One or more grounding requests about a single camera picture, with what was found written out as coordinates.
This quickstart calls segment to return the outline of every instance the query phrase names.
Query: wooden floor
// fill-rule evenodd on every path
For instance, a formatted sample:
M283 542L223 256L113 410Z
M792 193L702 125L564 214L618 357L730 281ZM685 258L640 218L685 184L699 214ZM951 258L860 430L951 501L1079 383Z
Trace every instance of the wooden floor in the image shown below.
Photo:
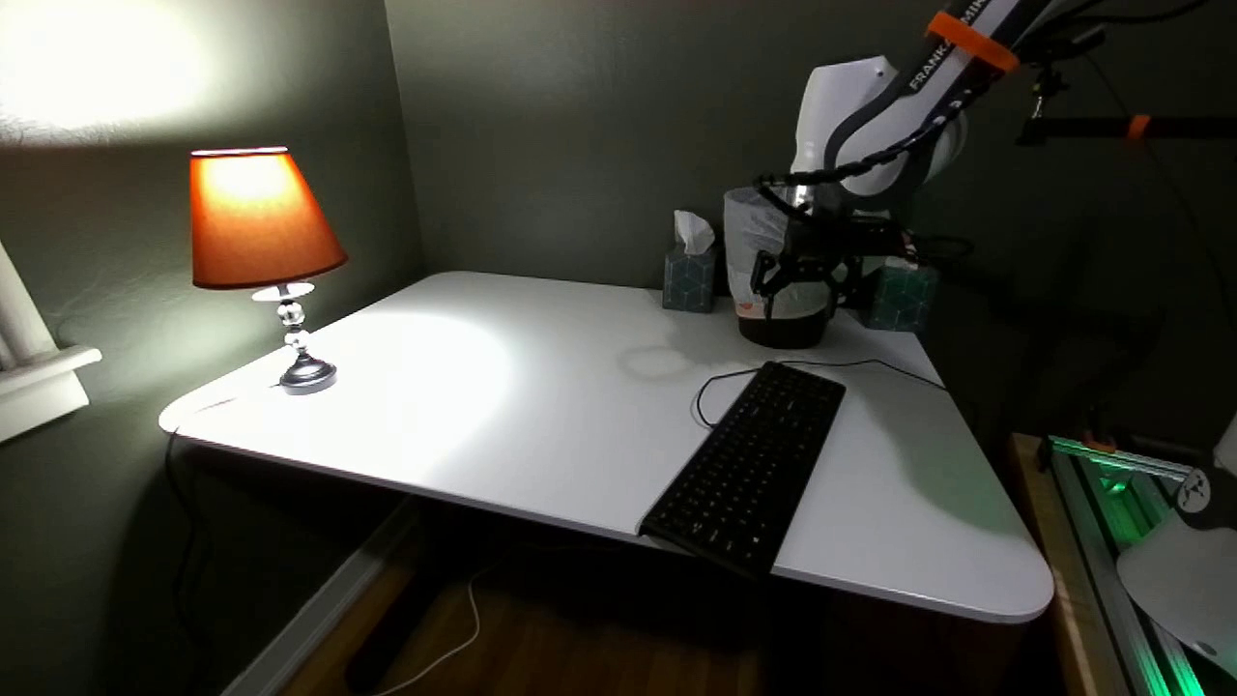
M502 522L426 616L393 622L376 686L355 646L398 604L393 566L287 692L426 696L765 696L765 692L1050 692L1032 631L988 631L786 580L746 585L689 555Z

